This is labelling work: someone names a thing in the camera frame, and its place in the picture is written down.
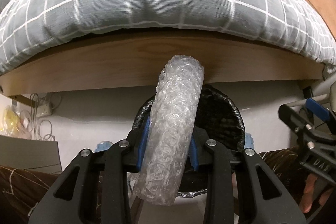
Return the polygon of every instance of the human hand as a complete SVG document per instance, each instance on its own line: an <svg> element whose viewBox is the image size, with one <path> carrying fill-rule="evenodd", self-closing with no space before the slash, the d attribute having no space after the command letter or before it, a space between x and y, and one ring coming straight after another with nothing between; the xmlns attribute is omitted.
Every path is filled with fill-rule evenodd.
<svg viewBox="0 0 336 224"><path fill-rule="evenodd" d="M315 186L315 182L317 181L317 175L315 174L310 174L307 177L306 180L306 186L303 190L303 196L301 198L300 204L299 204L299 208L303 213L308 213L311 209L311 206L313 204L313 193L314 193L314 186ZM319 204L320 205L324 205L326 203L326 201L328 200L330 194L333 192L333 188L325 191L320 199L319 199Z"/></svg>

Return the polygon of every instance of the blue clip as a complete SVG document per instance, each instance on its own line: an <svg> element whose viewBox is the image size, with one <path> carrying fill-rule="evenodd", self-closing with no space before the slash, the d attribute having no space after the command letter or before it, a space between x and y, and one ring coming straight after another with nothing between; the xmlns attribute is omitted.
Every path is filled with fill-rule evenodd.
<svg viewBox="0 0 336 224"><path fill-rule="evenodd" d="M330 120L330 113L325 107L321 106L318 102L312 98L307 99L306 108L315 114L323 122Z"/></svg>
<svg viewBox="0 0 336 224"><path fill-rule="evenodd" d="M141 165L142 165L142 160L145 155L145 150L146 150L146 145L147 145L147 138L148 138L148 132L149 132L149 117L147 118L145 127L142 132L142 137L139 143L139 148L138 148L138 161L136 163L136 168L138 171L141 170Z"/></svg>
<svg viewBox="0 0 336 224"><path fill-rule="evenodd" d="M190 159L191 166L194 168L195 171L197 171L199 164L198 164L198 157L197 157L197 146L196 146L196 142L194 139L194 135L191 136L188 152L189 152L189 159Z"/></svg>

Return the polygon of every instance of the wooden bed frame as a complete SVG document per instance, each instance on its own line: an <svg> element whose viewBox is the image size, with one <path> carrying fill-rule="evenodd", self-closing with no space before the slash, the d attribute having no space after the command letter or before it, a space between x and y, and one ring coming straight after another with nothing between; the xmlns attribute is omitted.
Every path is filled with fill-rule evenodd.
<svg viewBox="0 0 336 224"><path fill-rule="evenodd" d="M336 36L336 0L307 0ZM323 64L263 42L209 31L138 29L47 49L0 77L6 96L156 85L177 54L198 59L205 82L317 80Z"/></svg>

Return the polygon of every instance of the floor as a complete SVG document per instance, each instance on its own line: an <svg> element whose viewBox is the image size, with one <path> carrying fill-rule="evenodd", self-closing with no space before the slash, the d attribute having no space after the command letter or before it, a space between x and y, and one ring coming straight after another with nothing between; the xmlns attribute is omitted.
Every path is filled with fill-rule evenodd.
<svg viewBox="0 0 336 224"><path fill-rule="evenodd" d="M257 152L287 148L290 130L278 119L281 104L303 99L296 81L214 83L239 108L246 132L254 138ZM83 148L126 138L133 119L154 86L62 92L62 103L48 119L59 145L63 169ZM48 133L48 125L41 135ZM206 196L177 198L172 207L146 203L139 224L197 224L203 222Z"/></svg>

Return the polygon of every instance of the black garbage bag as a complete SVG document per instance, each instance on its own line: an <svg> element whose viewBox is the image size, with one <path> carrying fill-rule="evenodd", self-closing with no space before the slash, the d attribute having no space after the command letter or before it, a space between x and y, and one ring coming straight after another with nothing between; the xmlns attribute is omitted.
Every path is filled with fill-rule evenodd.
<svg viewBox="0 0 336 224"><path fill-rule="evenodd" d="M155 95L139 109L132 129L139 128L150 114ZM195 126L207 131L209 137L231 150L241 152L245 144L245 127L233 101L211 85L203 85L197 107ZM208 173L195 172L187 159L178 197L192 198L206 193Z"/></svg>

